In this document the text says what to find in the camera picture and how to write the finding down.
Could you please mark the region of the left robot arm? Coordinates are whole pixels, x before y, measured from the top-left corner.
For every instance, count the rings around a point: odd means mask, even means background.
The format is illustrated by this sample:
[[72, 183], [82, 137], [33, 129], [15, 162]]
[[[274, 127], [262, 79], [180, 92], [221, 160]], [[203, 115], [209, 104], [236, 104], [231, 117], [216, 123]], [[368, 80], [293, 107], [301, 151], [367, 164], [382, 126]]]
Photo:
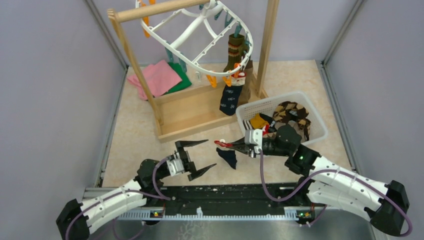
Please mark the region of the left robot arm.
[[145, 159], [136, 176], [127, 183], [89, 200], [70, 200], [55, 223], [64, 240], [87, 240], [109, 221], [137, 207], [156, 206], [160, 200], [170, 201], [160, 191], [161, 180], [188, 173], [190, 181], [201, 177], [211, 165], [197, 169], [185, 150], [205, 140], [178, 140], [175, 151], [162, 160]]

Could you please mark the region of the white oval clip hanger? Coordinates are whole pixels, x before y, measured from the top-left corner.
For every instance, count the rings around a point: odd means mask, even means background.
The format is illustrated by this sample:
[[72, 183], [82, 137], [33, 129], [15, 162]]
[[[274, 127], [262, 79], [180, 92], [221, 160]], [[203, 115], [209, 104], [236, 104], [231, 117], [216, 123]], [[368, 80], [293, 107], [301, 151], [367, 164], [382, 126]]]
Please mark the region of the white oval clip hanger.
[[[219, 33], [216, 33], [210, 25], [209, 19], [217, 20], [223, 12], [225, 13], [224, 28]], [[158, 31], [179, 15], [193, 18], [193, 21], [173, 42], [169, 42], [160, 36]], [[184, 70], [187, 68], [187, 66], [189, 66], [197, 72], [205, 74], [210, 82], [210, 85], [214, 88], [217, 86], [217, 78], [221, 78], [224, 83], [230, 87], [232, 75], [234, 75], [236, 78], [238, 74], [242, 72], [248, 63], [254, 48], [252, 34], [247, 25], [220, 0], [210, 0], [208, 3], [202, 4], [198, 13], [188, 11], [186, 8], [179, 6], [175, 11], [172, 12], [170, 16], [163, 19], [155, 26], [150, 26], [149, 17], [143, 16], [140, 18], [140, 24], [147, 38], [153, 37], [165, 47], [170, 60], [172, 60], [173, 57], [178, 57], [180, 63], [183, 65]], [[194, 43], [197, 40], [201, 40], [200, 35], [196, 33], [196, 30], [201, 26], [205, 28], [205, 31], [207, 31], [210, 43], [205, 45], [203, 50], [201, 50], [196, 57], [187, 57], [180, 50], [180, 47], [186, 41]], [[234, 65], [234, 69], [227, 72], [208, 70], [201, 66], [199, 61], [204, 56], [206, 56], [208, 52], [215, 48], [218, 41], [223, 38], [231, 29], [234, 29], [234, 34], [236, 36], [238, 34], [245, 36], [245, 44], [248, 49], [247, 51], [244, 51], [244, 57], [242, 57], [241, 62], [236, 63]]]

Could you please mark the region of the olive striped sock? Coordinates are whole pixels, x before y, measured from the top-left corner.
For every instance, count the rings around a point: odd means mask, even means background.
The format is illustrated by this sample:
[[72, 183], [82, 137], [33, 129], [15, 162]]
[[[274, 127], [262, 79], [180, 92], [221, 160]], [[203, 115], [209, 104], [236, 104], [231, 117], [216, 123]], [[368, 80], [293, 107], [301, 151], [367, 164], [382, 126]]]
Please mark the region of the olive striped sock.
[[245, 55], [244, 51], [248, 51], [245, 36], [242, 34], [230, 34], [228, 37], [228, 59], [223, 71], [233, 70], [235, 64], [242, 61], [242, 57]]

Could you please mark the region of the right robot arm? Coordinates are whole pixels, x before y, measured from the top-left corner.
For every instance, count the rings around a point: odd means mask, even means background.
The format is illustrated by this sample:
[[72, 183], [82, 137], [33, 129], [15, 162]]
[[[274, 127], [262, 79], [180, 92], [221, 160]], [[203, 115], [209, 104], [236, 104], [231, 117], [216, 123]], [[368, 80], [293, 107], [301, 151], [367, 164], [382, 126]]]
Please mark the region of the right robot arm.
[[[402, 183], [384, 183], [343, 168], [303, 145], [301, 139], [292, 126], [282, 125], [273, 137], [265, 137], [262, 129], [248, 129], [237, 141], [217, 140], [215, 144], [251, 158], [259, 156], [261, 185], [272, 201], [293, 198], [299, 206], [310, 202], [332, 206], [367, 220], [387, 235], [407, 237], [412, 233], [413, 224], [407, 216], [410, 203]], [[274, 197], [265, 182], [265, 156], [286, 157], [285, 166], [304, 180], [287, 196]]]

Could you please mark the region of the tan ribbed sock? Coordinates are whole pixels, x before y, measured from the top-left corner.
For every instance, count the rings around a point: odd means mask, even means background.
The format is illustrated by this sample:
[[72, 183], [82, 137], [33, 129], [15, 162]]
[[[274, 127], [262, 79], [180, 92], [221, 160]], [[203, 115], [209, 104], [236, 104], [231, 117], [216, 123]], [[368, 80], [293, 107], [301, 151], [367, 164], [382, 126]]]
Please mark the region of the tan ribbed sock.
[[245, 76], [245, 79], [244, 79], [245, 82], [238, 99], [238, 104], [237, 104], [238, 106], [247, 104], [249, 102], [249, 99], [251, 97], [250, 84], [253, 79], [253, 69], [254, 69], [253, 61], [250, 59], [243, 70], [243, 73]]

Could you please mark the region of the navy blue sock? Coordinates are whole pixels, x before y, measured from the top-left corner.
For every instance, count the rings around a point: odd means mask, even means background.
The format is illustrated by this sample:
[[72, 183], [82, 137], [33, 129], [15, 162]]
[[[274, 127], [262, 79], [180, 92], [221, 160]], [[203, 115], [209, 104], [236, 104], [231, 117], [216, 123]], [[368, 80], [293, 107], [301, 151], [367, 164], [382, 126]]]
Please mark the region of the navy blue sock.
[[222, 91], [219, 110], [227, 116], [232, 116], [236, 112], [238, 101], [246, 82], [246, 73], [240, 72], [237, 77], [231, 76], [231, 86], [226, 85]]

